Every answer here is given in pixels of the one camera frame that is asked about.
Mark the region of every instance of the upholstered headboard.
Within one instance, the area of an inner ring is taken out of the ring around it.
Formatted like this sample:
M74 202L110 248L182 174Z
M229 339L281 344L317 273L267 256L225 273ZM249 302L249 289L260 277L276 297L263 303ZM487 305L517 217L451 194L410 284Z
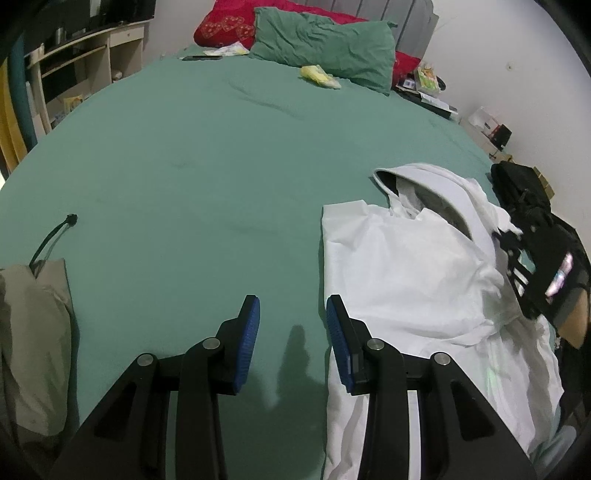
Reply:
M396 49L423 57L439 17L431 0L295 0L298 3L342 12L367 20L390 20Z

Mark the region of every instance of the black cable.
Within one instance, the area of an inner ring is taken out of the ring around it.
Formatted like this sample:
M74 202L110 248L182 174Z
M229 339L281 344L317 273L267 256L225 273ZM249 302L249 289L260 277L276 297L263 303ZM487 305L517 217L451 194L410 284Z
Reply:
M31 272L33 272L33 265L34 265L35 261L37 260L37 257L39 257L39 255L41 254L41 252L43 251L43 249L45 248L45 246L47 245L49 240L51 240L56 235L56 233L60 231L61 227L63 227L64 225L74 226L77 221L78 221L78 216L75 215L74 213L70 213L62 223L60 223L51 232L49 232L49 234L45 237L43 242L41 242L41 245L39 245L39 248L37 248L37 251L33 255L33 258L31 259L31 261L29 262L29 268L31 269Z

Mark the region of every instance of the paper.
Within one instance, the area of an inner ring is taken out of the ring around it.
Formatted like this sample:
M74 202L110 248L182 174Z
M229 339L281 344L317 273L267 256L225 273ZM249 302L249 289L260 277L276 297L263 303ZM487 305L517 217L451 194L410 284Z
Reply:
M215 50L203 50L205 55L221 55L222 57L233 57L234 55L248 55L248 50L239 41L228 45L227 47L217 48Z
M421 94L421 98L423 99L422 101L424 103L429 103L430 105L436 106L442 110L453 113L453 110L451 108L449 108L449 105L446 102L443 102L442 100L440 100L438 98L427 95L426 93L423 93L423 92L419 92L419 93Z

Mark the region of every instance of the bed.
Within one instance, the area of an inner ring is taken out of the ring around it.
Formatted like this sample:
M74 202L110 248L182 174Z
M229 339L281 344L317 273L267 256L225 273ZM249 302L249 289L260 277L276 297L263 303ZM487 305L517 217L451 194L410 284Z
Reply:
M490 161L461 127L396 94L321 89L246 57L178 59L198 51L93 95L31 151L0 190L0 265L27 263L78 214L49 253L66 259L76 313L71 429L139 353L182 353L259 296L248 383L220 399L229 476L319 479L322 206L385 206L373 169L413 161L493 197Z

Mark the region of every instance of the storage unit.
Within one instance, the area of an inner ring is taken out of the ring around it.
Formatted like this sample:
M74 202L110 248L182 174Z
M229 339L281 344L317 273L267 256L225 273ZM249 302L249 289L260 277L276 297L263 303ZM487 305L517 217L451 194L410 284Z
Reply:
M113 70L122 72L123 78L141 70L146 23L95 31L48 52L41 46L28 55L33 99L46 133L52 130L53 119L64 112L65 98L86 98L109 86ZM68 66L73 66L76 81L55 94L55 84L59 83L52 79ZM53 98L46 95L49 83Z

